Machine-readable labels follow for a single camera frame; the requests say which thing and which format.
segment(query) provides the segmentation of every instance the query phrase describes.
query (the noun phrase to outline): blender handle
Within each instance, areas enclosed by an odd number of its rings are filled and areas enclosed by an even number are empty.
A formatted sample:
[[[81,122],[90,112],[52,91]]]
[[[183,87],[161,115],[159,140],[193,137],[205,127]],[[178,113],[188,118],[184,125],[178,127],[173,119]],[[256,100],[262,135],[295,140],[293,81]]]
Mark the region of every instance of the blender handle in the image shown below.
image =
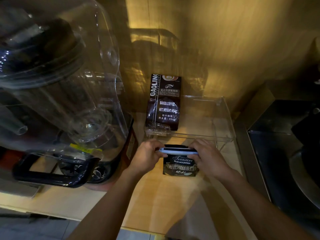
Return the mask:
[[[38,158],[39,156],[37,155],[27,154],[20,159],[12,169],[14,179],[29,183],[78,188],[84,185],[92,177],[93,170],[100,161],[100,158],[97,157],[87,159],[82,165],[79,174],[75,176],[67,176],[55,173],[29,171]]]

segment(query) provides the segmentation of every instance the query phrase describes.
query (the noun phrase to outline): forearm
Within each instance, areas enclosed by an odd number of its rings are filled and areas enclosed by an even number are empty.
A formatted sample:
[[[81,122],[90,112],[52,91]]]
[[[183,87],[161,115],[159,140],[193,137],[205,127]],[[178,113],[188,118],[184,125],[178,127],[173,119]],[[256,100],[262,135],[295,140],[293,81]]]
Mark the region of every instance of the forearm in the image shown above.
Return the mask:
[[[231,169],[219,179],[259,239],[314,239]]]
[[[141,175],[126,169],[114,186],[80,222],[68,240],[115,240]]]

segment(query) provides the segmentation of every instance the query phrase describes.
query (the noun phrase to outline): gold wall panel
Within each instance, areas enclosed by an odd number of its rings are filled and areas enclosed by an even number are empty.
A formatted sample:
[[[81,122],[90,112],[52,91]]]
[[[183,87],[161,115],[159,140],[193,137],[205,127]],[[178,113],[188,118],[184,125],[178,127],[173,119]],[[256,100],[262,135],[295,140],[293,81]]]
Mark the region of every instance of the gold wall panel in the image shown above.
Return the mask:
[[[132,110],[146,111],[151,73],[182,76],[185,95],[225,96],[237,112],[267,79],[310,62],[320,0],[97,0],[118,40]]]

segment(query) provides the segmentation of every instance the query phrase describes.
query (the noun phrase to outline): clear acrylic box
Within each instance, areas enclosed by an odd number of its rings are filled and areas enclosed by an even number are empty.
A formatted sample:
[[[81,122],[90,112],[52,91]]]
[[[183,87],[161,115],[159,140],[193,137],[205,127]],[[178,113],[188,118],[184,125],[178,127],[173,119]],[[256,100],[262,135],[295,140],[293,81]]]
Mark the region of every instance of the clear acrylic box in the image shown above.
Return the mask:
[[[220,150],[236,137],[224,97],[182,96],[178,130],[146,127],[145,133],[148,138],[203,138],[214,141]]]

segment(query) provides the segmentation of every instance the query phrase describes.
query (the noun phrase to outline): yellow label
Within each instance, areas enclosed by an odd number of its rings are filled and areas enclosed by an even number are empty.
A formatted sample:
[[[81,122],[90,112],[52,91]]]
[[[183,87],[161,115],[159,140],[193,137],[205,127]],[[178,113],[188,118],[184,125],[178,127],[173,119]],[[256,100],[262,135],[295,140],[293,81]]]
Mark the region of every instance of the yellow label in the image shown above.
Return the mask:
[[[82,146],[79,146],[79,145],[76,145],[76,144],[70,144],[70,146],[74,149],[77,149],[79,151],[82,151],[82,152],[86,152],[86,153],[92,153],[93,151],[100,151],[102,152],[101,149],[87,149],[87,148],[84,148]]]

